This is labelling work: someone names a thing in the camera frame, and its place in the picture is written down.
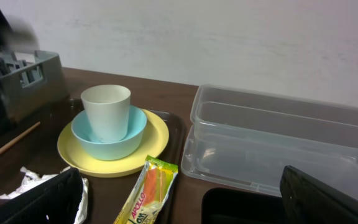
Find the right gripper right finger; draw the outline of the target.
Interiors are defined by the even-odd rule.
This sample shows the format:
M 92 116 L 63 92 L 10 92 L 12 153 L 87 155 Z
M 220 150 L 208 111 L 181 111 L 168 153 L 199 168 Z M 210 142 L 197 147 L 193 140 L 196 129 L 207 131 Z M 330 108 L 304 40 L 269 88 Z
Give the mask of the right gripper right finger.
M 358 224 L 358 201 L 293 167 L 285 166 L 280 193 L 288 223 Z

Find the wooden chopstick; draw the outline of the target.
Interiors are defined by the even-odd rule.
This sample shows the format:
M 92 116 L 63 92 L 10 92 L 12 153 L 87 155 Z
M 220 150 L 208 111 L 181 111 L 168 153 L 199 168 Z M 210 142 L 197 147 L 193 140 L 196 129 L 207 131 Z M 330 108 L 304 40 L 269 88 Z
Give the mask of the wooden chopstick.
M 21 139 L 26 137 L 29 133 L 31 133 L 33 130 L 35 130 L 40 125 L 40 121 L 35 123 L 33 126 L 25 130 L 23 133 L 9 141 L 7 144 L 3 145 L 3 147 L 0 148 L 0 155 L 5 153 L 8 149 L 10 149 L 13 145 L 18 143 Z

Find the yellow green snack wrapper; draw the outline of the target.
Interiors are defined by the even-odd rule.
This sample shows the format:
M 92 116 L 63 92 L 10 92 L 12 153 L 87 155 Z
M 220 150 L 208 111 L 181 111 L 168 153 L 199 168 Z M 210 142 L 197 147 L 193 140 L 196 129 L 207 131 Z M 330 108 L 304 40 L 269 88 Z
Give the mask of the yellow green snack wrapper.
M 154 224 L 177 174 L 177 165 L 147 156 L 144 168 L 114 224 Z

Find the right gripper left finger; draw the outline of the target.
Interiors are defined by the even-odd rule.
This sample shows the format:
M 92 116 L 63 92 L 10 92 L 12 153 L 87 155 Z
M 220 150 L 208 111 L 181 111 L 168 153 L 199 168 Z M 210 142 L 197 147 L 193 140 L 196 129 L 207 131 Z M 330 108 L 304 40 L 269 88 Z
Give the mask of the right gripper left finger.
M 83 193 L 76 168 L 0 205 L 0 223 L 74 223 Z

